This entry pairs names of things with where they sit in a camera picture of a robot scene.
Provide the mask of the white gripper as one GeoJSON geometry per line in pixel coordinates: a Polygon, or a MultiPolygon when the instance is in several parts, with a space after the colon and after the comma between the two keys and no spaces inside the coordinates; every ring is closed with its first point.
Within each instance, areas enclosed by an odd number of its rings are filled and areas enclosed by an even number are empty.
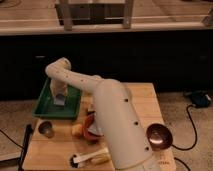
{"type": "Polygon", "coordinates": [[[54,97],[58,94],[66,96],[68,93],[67,85],[64,82],[52,79],[50,81],[50,90],[54,97]]]}

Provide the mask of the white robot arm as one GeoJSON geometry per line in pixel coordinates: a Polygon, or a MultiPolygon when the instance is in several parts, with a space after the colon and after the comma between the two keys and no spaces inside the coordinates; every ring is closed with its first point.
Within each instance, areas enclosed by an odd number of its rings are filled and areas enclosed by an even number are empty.
{"type": "Polygon", "coordinates": [[[91,93],[96,122],[104,134],[115,171],[161,171],[128,88],[115,79],[89,76],[69,69],[61,58],[45,68],[49,78],[91,93]]]}

